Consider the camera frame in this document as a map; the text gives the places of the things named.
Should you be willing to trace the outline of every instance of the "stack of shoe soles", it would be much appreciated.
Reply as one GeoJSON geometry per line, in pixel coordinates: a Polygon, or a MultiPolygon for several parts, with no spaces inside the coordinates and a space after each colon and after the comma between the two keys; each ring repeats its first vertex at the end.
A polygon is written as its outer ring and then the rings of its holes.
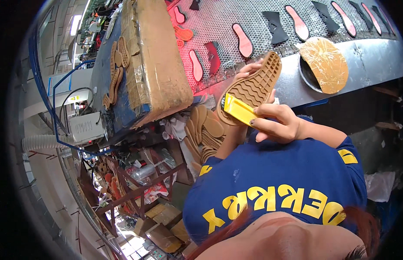
{"type": "Polygon", "coordinates": [[[126,49],[126,40],[123,36],[119,37],[118,42],[114,41],[110,53],[110,86],[109,96],[105,93],[103,95],[102,104],[109,109],[110,104],[115,105],[118,99],[118,87],[122,81],[124,68],[129,66],[131,56],[126,49]]]}
{"type": "Polygon", "coordinates": [[[208,110],[205,105],[193,107],[190,118],[186,122],[184,130],[187,137],[184,143],[193,155],[193,168],[200,171],[202,164],[216,154],[226,136],[229,125],[221,122],[216,113],[208,110]]]}

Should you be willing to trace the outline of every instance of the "yellow tool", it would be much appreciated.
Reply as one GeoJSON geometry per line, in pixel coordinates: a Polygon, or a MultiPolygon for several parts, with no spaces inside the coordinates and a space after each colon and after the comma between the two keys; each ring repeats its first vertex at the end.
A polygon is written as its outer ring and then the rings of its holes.
{"type": "Polygon", "coordinates": [[[225,106],[223,110],[250,127],[252,126],[249,122],[252,119],[260,118],[254,113],[253,108],[228,93],[225,95],[225,106]]]}

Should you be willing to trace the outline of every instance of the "plastic bottle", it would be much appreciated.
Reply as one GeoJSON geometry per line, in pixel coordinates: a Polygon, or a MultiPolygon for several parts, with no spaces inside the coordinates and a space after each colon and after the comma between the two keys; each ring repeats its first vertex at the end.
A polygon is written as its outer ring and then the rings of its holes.
{"type": "Polygon", "coordinates": [[[134,178],[136,181],[140,181],[150,176],[154,172],[155,172],[154,165],[147,164],[141,168],[135,169],[134,172],[131,174],[131,177],[134,178]]]}

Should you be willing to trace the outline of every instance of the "yellow lettering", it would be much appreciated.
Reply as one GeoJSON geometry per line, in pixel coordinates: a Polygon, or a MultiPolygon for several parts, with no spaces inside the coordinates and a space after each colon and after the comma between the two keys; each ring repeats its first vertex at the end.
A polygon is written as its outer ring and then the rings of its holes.
{"type": "Polygon", "coordinates": [[[211,209],[203,214],[205,220],[209,222],[209,234],[214,232],[216,227],[221,227],[225,224],[225,221],[215,216],[215,209],[211,209]]]}
{"type": "Polygon", "coordinates": [[[242,209],[248,204],[246,199],[246,191],[236,193],[236,196],[229,196],[222,201],[222,205],[228,210],[230,220],[236,219],[242,209]]]}
{"type": "Polygon", "coordinates": [[[316,206],[317,208],[305,204],[301,213],[319,219],[321,214],[323,213],[324,206],[326,205],[327,196],[321,193],[320,191],[311,190],[308,197],[315,200],[319,200],[320,202],[313,201],[311,203],[313,206],[316,206]]]}
{"type": "Polygon", "coordinates": [[[207,174],[211,170],[211,167],[209,165],[205,165],[201,168],[199,177],[202,176],[203,174],[207,174]]]}
{"type": "Polygon", "coordinates": [[[323,211],[323,225],[333,225],[336,226],[340,222],[342,222],[346,218],[345,213],[341,213],[343,211],[342,205],[340,205],[337,202],[331,201],[326,204],[326,207],[324,208],[323,211]]]}
{"type": "Polygon", "coordinates": [[[291,208],[294,201],[293,212],[300,213],[301,205],[303,204],[304,188],[298,188],[296,192],[293,187],[287,184],[282,184],[278,187],[278,195],[280,197],[288,195],[288,191],[291,192],[291,195],[282,201],[281,208],[291,208]]]}
{"type": "Polygon", "coordinates": [[[268,191],[261,187],[249,188],[248,198],[254,200],[259,196],[259,192],[262,193],[262,196],[255,201],[254,211],[265,208],[265,201],[267,202],[267,211],[275,211],[275,187],[268,187],[268,191]]]}
{"type": "Polygon", "coordinates": [[[342,160],[345,164],[357,164],[358,163],[358,160],[355,158],[355,155],[353,155],[353,153],[349,152],[348,150],[342,149],[337,152],[342,157],[342,160]]]}

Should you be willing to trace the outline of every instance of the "honeycomb mesh bed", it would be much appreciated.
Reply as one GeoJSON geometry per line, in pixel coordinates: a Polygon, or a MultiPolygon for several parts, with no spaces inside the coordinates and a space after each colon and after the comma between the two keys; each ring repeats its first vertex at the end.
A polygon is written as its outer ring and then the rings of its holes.
{"type": "MultiPolygon", "coordinates": [[[[273,50],[284,57],[298,51],[296,44],[302,41],[296,36],[293,28],[293,20],[285,11],[285,5],[291,5],[298,15],[305,22],[309,37],[327,37],[331,38],[334,35],[340,35],[342,42],[351,40],[351,38],[342,22],[339,13],[331,6],[330,0],[316,0],[328,6],[328,10],[332,19],[339,24],[340,28],[336,33],[329,34],[326,25],[319,17],[317,9],[309,0],[291,0],[289,2],[282,0],[202,0],[199,4],[199,11],[189,9],[192,0],[181,0],[175,6],[178,6],[180,12],[186,16],[186,20],[182,24],[178,24],[175,20],[174,7],[169,10],[171,21],[174,26],[179,26],[184,29],[191,29],[194,32],[194,37],[185,42],[184,47],[179,48],[181,58],[183,60],[184,69],[190,87],[193,93],[197,93],[218,83],[235,74],[246,63],[251,63],[264,56],[267,52],[273,50]],[[268,28],[268,20],[262,15],[263,11],[276,11],[280,13],[280,20],[284,31],[289,39],[279,44],[271,44],[272,34],[268,28]],[[250,60],[244,59],[238,50],[238,38],[232,29],[233,23],[239,23],[246,35],[251,39],[254,54],[250,60]],[[221,61],[220,68],[215,75],[209,75],[210,64],[207,57],[207,49],[205,43],[215,41],[219,44],[217,52],[221,61]],[[199,61],[203,67],[203,78],[200,82],[195,81],[192,74],[192,62],[188,52],[194,49],[199,61]]],[[[372,14],[381,26],[382,36],[376,34],[375,27],[368,32],[364,20],[359,16],[356,9],[347,2],[347,0],[336,0],[339,6],[351,19],[356,28],[356,39],[369,38],[388,38],[394,39],[393,35],[388,35],[385,25],[381,19],[372,11],[372,6],[378,6],[373,0],[356,1],[357,3],[365,3],[371,10],[372,14]]],[[[363,13],[370,19],[366,11],[361,7],[363,13]]]]}

